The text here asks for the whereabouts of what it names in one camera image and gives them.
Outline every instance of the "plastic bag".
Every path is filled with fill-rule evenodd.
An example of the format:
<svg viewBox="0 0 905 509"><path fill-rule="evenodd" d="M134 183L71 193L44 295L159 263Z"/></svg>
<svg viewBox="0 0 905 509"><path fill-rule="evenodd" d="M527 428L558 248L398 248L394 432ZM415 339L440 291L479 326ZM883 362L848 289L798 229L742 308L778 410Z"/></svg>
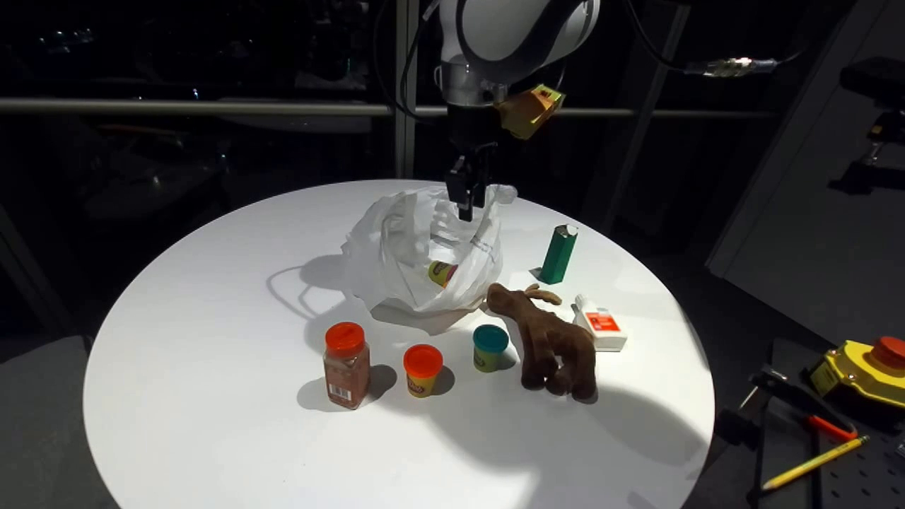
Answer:
<svg viewBox="0 0 905 509"><path fill-rule="evenodd" d="M341 289L347 297L411 315L473 308L504 268L500 207L511 186L487 186L487 207L459 222L443 186L380 199L341 243ZM455 267L440 285L432 263Z"/></svg>

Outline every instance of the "toy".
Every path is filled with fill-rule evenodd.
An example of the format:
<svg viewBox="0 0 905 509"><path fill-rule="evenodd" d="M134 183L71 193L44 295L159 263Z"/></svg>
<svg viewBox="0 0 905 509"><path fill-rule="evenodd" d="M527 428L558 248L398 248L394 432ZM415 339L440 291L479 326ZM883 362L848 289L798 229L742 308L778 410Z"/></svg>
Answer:
<svg viewBox="0 0 905 509"><path fill-rule="evenodd" d="M500 284L487 289L487 308L517 323L524 339L520 386L527 390L571 394L576 403L596 400L593 338L559 316L541 312L527 291Z"/></svg>
<svg viewBox="0 0 905 509"><path fill-rule="evenodd" d="M552 302L552 306L559 306L559 302L562 302L559 295L554 295L554 291L548 291L548 289L541 289L538 284L531 284L531 285L527 289L527 295L530 295L531 301L544 301L544 302Z"/></svg>

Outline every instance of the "yellow object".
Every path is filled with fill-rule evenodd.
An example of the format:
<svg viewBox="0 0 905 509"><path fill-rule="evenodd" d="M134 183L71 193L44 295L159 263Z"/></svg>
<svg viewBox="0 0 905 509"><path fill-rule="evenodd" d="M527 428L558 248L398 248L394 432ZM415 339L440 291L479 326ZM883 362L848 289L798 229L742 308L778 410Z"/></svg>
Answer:
<svg viewBox="0 0 905 509"><path fill-rule="evenodd" d="M795 479L809 475L809 472L814 472L814 469L848 455L852 449L862 448L865 442L867 442L867 435L859 435L855 442L842 442L842 445L836 445L836 448L831 448L831 449L826 449L826 453L819 453L819 455L814 455L814 459L809 459L809 462L804 462L804 465L770 479L760 489L763 492L781 489L781 487L793 485Z"/></svg>
<svg viewBox="0 0 905 509"><path fill-rule="evenodd" d="M544 123L548 123L565 103L565 94L538 84L531 90L524 90L517 97L508 97L498 103L504 131L508 131L515 140L531 140Z"/></svg>
<svg viewBox="0 0 905 509"><path fill-rule="evenodd" d="M450 267L450 263L429 263L429 268L426 268L426 277L443 289L452 281L452 275L455 275L455 267Z"/></svg>
<svg viewBox="0 0 905 509"><path fill-rule="evenodd" d="M859 397L905 410L905 367L890 367L875 360L875 346L846 339L828 352L811 370L811 386L819 397L846 386Z"/></svg>

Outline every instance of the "green cup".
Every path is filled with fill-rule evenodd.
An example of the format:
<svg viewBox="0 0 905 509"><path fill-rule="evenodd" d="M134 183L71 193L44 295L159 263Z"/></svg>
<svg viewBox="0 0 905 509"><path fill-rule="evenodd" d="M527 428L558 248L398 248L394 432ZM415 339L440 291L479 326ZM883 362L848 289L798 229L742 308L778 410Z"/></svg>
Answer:
<svg viewBox="0 0 905 509"><path fill-rule="evenodd" d="M480 326L474 329L473 339L474 339L474 367L487 373L498 370L504 352L508 346L508 335L498 326Z"/></svg>

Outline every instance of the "orange cup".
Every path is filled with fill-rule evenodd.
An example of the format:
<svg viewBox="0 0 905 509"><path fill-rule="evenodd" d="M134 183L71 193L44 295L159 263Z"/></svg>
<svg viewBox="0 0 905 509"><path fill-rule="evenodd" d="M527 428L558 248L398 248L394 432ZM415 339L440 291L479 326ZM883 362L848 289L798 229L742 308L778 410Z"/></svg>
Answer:
<svg viewBox="0 0 905 509"><path fill-rule="evenodd" d="M412 346L404 352L401 367L406 373L406 390L412 397L429 397L443 367L443 353L432 346Z"/></svg>

